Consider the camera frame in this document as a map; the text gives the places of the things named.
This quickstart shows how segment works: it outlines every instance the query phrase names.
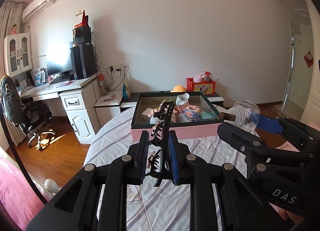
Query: drawer handle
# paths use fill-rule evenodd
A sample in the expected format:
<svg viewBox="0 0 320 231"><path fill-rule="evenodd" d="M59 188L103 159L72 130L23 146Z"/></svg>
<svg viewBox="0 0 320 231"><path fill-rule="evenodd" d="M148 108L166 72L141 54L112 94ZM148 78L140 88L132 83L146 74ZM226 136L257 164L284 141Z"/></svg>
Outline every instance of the drawer handle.
<svg viewBox="0 0 320 231"><path fill-rule="evenodd" d="M74 103L68 102L68 104L70 104L70 105L77 104L77 103L78 103L77 101L75 101Z"/></svg>
<svg viewBox="0 0 320 231"><path fill-rule="evenodd" d="M75 133L77 133L77 131L73 128L73 126L74 127L76 127L74 124L71 124L71 126L72 126L72 129L73 129L73 131L75 132Z"/></svg>

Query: black handle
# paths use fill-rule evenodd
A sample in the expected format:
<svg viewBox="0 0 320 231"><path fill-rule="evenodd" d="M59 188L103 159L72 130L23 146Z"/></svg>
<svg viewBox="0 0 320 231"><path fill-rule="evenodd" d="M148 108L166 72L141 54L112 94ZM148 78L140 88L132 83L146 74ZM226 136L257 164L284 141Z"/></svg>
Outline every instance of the black handle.
<svg viewBox="0 0 320 231"><path fill-rule="evenodd" d="M73 129L73 126L76 127L74 124L71 124L71 126L72 126L72 129ZM77 127L76 127L76 128L77 128ZM75 133L77 133L77 131L76 131L75 129L73 129L73 131L74 131Z"/></svg>

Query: air conditioner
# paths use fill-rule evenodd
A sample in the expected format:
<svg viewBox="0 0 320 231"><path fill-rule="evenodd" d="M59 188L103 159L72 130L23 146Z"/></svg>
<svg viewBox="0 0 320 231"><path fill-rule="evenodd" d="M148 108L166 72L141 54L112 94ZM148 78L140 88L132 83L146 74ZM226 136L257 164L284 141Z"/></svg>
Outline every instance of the air conditioner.
<svg viewBox="0 0 320 231"><path fill-rule="evenodd" d="M34 15L40 13L54 3L54 0L34 0L22 13L22 21L28 22Z"/></svg>

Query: red card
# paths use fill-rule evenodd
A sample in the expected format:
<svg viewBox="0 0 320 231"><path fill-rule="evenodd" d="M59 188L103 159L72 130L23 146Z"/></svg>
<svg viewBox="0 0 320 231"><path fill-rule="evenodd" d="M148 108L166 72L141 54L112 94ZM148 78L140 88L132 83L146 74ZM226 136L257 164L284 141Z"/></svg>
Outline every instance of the red card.
<svg viewBox="0 0 320 231"><path fill-rule="evenodd" d="M307 63L308 68L310 68L314 62L314 59L313 59L311 52L309 51L303 58L304 58L305 62Z"/></svg>

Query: monitor screen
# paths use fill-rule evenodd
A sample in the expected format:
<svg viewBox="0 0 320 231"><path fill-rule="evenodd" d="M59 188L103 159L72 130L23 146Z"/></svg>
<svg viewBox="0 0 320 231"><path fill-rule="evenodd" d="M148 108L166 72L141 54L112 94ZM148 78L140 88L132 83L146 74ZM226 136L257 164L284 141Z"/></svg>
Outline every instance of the monitor screen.
<svg viewBox="0 0 320 231"><path fill-rule="evenodd" d="M72 70L71 53L73 42L55 46L46 53L48 76Z"/></svg>

